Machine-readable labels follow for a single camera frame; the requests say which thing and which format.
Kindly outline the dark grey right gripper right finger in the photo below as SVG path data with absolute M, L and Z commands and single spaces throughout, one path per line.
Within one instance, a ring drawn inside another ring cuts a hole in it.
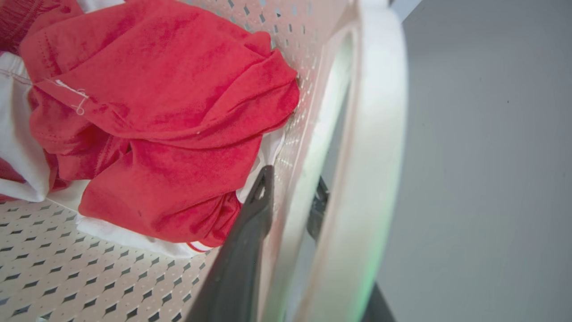
M 307 232 L 317 242 L 320 236 L 322 223 L 325 217 L 325 210 L 328 204 L 329 190 L 323 178 L 320 177 L 316 194 L 313 198 L 309 218 L 307 220 Z M 395 318 L 386 302 L 383 293 L 377 283 L 374 283 L 372 292 L 364 314 L 362 322 L 394 322 Z

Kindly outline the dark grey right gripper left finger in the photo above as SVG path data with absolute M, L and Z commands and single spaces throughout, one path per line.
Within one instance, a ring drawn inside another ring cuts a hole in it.
M 273 221 L 271 165 L 255 180 L 229 235 L 196 296 L 188 322 L 255 322 L 263 243 Z

